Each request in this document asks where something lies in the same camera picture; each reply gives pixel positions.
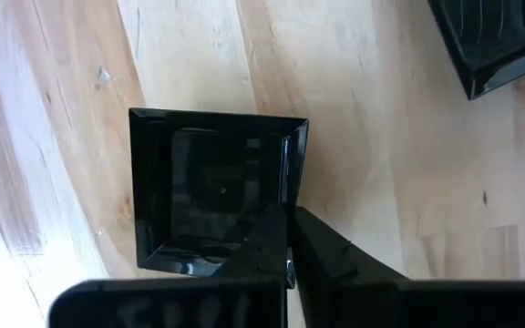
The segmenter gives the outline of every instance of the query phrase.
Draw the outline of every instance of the light wood grain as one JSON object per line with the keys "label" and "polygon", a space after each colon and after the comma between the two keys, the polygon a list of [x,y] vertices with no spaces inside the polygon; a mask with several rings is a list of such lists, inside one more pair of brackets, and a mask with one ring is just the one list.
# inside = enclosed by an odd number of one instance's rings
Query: light wood grain
{"label": "light wood grain", "polygon": [[414,278],[525,279],[525,77],[467,101],[426,0],[0,0],[0,327],[171,276],[135,267],[143,106],[309,118],[300,203],[346,238]]}

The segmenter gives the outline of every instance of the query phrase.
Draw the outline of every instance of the black plastic frame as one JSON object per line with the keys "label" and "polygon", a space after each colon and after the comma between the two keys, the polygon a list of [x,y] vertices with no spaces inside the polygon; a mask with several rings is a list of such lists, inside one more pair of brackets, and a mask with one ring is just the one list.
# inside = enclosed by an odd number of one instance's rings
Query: black plastic frame
{"label": "black plastic frame", "polygon": [[[307,119],[132,108],[129,111],[129,124],[137,265],[140,268],[209,276],[220,267],[220,264],[188,258],[179,259],[160,251],[168,238],[165,232],[162,232],[164,225],[168,224],[168,218],[164,217],[163,211],[157,213],[149,204],[153,192],[151,185],[156,176],[151,173],[155,171],[150,167],[154,165],[155,159],[148,145],[155,138],[170,142],[164,136],[173,131],[191,128],[212,133],[282,138],[289,146],[285,147],[286,153],[281,159],[281,168],[284,169],[281,172],[282,178],[278,181],[281,196],[277,203],[286,209],[294,210],[303,172],[309,128]],[[163,167],[162,174],[170,174],[170,162],[167,158],[159,159],[158,164]],[[191,265],[192,272],[185,270],[188,264]]]}
{"label": "black plastic frame", "polygon": [[51,328],[282,328],[284,285],[274,277],[82,282],[63,292]]}

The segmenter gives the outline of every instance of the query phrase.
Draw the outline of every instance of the black plastic piece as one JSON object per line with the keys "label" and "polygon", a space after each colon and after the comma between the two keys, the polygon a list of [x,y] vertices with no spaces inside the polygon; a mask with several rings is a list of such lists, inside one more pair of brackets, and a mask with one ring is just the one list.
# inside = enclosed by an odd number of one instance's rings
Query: black plastic piece
{"label": "black plastic piece", "polygon": [[48,326],[283,327],[283,295],[272,277],[83,282],[56,299]]}
{"label": "black plastic piece", "polygon": [[306,119],[133,108],[129,123],[140,268],[209,276],[269,205],[294,210]]}
{"label": "black plastic piece", "polygon": [[275,276],[286,280],[287,214],[271,205],[246,237],[241,248],[212,277]]}
{"label": "black plastic piece", "polygon": [[362,322],[359,319],[366,316],[365,307],[355,307],[350,313],[340,311],[347,286],[407,279],[358,249],[304,208],[296,210],[293,231],[294,264],[307,328]]}
{"label": "black plastic piece", "polygon": [[381,282],[336,295],[330,324],[307,327],[525,327],[525,282]]}
{"label": "black plastic piece", "polygon": [[525,75],[525,0],[429,0],[469,99]]}

